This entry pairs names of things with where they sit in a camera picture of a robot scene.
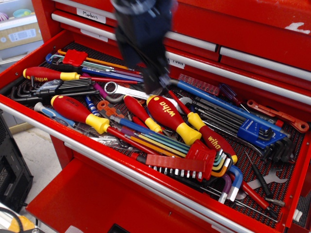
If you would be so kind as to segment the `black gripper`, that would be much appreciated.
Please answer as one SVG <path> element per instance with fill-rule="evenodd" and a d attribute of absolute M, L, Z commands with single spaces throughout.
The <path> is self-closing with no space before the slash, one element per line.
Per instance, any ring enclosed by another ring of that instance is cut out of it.
<path fill-rule="evenodd" d="M 126 66 L 139 63 L 146 94 L 161 95 L 171 84 L 163 41 L 172 28 L 175 0 L 112 0 L 117 20 L 115 31 Z"/>

